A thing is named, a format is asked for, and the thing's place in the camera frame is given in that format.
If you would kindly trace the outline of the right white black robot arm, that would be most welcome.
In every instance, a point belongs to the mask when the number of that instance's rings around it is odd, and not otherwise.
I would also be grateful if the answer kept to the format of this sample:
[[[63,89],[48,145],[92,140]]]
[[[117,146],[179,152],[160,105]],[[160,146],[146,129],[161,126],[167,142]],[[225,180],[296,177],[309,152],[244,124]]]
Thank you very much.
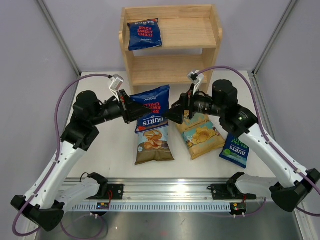
[[[194,93],[191,87],[180,95],[164,117],[182,124],[186,111],[189,119],[196,113],[218,117],[220,126],[247,145],[273,172],[274,178],[253,177],[243,172],[234,174],[227,181],[230,197],[249,194],[271,198],[282,210],[292,212],[316,188],[319,171],[299,164],[265,132],[257,116],[238,103],[238,90],[229,80],[215,81],[211,96]]]

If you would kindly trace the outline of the blue Burts chilli bag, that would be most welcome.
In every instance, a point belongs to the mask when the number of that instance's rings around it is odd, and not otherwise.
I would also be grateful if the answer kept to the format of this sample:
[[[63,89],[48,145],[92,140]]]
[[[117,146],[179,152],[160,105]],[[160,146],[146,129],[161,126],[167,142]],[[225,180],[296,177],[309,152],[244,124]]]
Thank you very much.
[[[129,22],[129,51],[144,50],[161,47],[163,45],[159,19],[146,19],[137,22]]]
[[[163,128],[169,125],[164,114],[169,110],[170,86],[164,85],[150,91],[131,95],[133,101],[151,110],[136,121],[135,134]]]

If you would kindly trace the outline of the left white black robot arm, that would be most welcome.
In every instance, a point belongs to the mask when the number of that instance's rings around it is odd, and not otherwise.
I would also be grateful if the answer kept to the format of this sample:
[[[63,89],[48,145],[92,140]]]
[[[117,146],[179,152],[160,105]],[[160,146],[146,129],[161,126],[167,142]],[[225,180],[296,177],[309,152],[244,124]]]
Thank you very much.
[[[101,102],[93,91],[79,93],[70,123],[58,135],[56,154],[33,187],[11,200],[15,209],[41,229],[52,231],[67,211],[86,199],[100,200],[109,196],[108,180],[96,172],[65,192],[59,190],[99,135],[97,125],[118,118],[129,124],[151,113],[151,109],[135,102],[124,90],[117,94]]]

